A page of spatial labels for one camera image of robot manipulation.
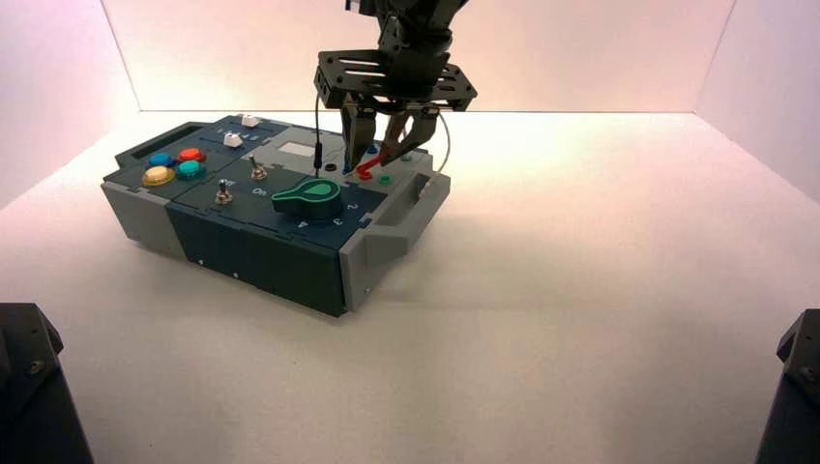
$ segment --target screw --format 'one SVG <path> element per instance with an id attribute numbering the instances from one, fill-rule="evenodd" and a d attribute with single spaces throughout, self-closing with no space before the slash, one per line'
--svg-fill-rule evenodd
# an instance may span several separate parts
<path id="1" fill-rule="evenodd" d="M 42 361 L 34 361 L 28 365 L 28 375 L 35 376 L 41 372 L 43 372 L 43 368 L 45 367 L 45 362 Z"/>
<path id="2" fill-rule="evenodd" d="M 817 383 L 817 374 L 814 373 L 814 370 L 812 370 L 811 367 L 801 367 L 800 375 L 810 384 Z"/>

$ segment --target teal button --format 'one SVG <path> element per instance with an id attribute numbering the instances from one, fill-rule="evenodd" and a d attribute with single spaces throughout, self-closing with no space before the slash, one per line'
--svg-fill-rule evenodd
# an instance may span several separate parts
<path id="1" fill-rule="evenodd" d="M 205 174 L 205 166 L 199 161 L 185 161 L 177 168 L 180 179 L 193 179 Z"/>
<path id="2" fill-rule="evenodd" d="M 174 159 L 168 153 L 157 153 L 148 158 L 148 165 L 170 167 L 174 165 Z"/>

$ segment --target black metal bracket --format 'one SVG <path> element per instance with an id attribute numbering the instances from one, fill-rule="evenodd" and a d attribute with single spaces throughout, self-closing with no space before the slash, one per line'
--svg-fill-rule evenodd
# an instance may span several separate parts
<path id="1" fill-rule="evenodd" d="M 390 63 L 391 58 L 380 50 L 322 51 L 313 84 L 327 108 L 342 108 L 351 95 L 356 100 L 369 100 L 377 111 L 386 114 L 431 104 L 465 111 L 478 96 L 456 65 L 442 67 L 432 86 L 413 86 L 388 78 Z"/>
<path id="2" fill-rule="evenodd" d="M 62 350 L 35 304 L 0 304 L 0 462 L 93 462 L 57 359 Z"/>
<path id="3" fill-rule="evenodd" d="M 777 346 L 783 374 L 820 406 L 820 309 L 807 309 Z"/>

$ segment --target arcade button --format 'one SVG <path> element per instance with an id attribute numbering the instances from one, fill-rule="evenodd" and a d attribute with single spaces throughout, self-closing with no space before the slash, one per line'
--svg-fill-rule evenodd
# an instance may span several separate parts
<path id="1" fill-rule="evenodd" d="M 207 157 L 205 156 L 204 153 L 202 153 L 202 150 L 199 150 L 198 148 L 186 148 L 185 150 L 180 152 L 179 162 L 185 162 L 185 161 L 203 162 L 203 161 L 205 161 L 206 158 Z"/>
<path id="2" fill-rule="evenodd" d="M 145 187 L 158 187 L 174 180 L 176 174 L 173 169 L 165 166 L 154 166 L 142 175 L 142 185 Z"/>
<path id="3" fill-rule="evenodd" d="M 174 165 L 174 158 L 172 158 L 168 153 L 157 153 L 152 155 L 148 158 L 148 165 L 149 167 L 154 166 L 165 166 L 171 167 Z"/>
<path id="4" fill-rule="evenodd" d="M 185 161 L 177 167 L 180 179 L 196 179 L 205 175 L 206 169 L 199 161 Z"/>

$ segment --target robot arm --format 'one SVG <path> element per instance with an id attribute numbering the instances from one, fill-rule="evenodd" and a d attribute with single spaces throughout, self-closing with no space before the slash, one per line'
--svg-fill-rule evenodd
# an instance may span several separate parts
<path id="1" fill-rule="evenodd" d="M 352 3 L 347 0 L 345 8 Z M 325 106 L 341 112 L 347 171 L 372 144 L 376 113 L 391 116 L 377 158 L 386 165 L 427 142 L 441 110 L 464 111 L 478 95 L 461 69 L 448 63 L 450 23 L 466 3 L 361 0 L 359 13 L 379 21 L 378 49 L 319 53 L 314 85 Z M 399 140 L 411 117 L 411 130 Z"/>

